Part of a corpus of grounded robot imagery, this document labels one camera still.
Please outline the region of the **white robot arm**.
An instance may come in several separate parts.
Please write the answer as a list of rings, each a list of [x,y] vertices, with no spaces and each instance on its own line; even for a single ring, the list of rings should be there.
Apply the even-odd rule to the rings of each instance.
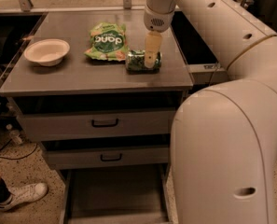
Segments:
[[[146,0],[146,28],[176,8],[229,74],[190,95],[175,114],[178,223],[275,224],[277,34],[232,0]]]

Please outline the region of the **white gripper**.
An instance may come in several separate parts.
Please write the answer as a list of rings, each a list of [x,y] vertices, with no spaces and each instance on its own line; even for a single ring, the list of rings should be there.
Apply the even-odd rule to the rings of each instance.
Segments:
[[[162,42],[160,33],[165,32],[171,25],[174,11],[158,13],[145,7],[144,24],[150,31],[145,36],[145,67],[153,68]]]

